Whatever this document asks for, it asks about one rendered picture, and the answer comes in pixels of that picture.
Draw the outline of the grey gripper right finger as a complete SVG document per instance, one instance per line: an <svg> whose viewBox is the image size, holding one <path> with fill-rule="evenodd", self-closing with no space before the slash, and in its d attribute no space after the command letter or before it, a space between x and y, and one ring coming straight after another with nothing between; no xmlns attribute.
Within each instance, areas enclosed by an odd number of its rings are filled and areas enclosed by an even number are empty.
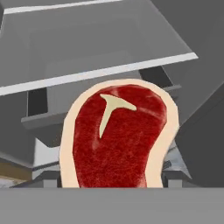
<svg viewBox="0 0 224 224"><path fill-rule="evenodd" d="M162 170L164 187L192 187L192 178L175 142L171 143L164 158Z"/></svg>

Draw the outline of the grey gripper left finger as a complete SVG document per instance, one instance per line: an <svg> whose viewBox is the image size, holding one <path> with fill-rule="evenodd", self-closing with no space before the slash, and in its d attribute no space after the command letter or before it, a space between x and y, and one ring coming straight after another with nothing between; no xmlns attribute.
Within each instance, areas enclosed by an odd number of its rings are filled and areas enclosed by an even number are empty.
<svg viewBox="0 0 224 224"><path fill-rule="evenodd" d="M36 140L31 180L14 185L14 188L57 188L60 183L60 147L49 148Z"/></svg>

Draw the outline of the raw red steak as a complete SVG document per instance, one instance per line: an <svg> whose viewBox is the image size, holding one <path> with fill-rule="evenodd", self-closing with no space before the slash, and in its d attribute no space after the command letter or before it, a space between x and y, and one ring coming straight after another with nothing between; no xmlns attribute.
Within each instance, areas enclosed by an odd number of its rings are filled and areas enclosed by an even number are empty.
<svg viewBox="0 0 224 224"><path fill-rule="evenodd" d="M64 120L62 186L161 187L178 130L178 107L162 88L138 79L98 83L74 101Z"/></svg>

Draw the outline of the grey fridge shelf white edge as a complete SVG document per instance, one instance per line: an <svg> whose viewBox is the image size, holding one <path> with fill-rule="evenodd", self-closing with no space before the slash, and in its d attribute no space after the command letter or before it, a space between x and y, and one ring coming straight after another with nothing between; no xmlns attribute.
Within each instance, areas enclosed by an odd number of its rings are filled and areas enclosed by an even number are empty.
<svg viewBox="0 0 224 224"><path fill-rule="evenodd" d="M151 0L0 0L0 95L196 57Z"/></svg>

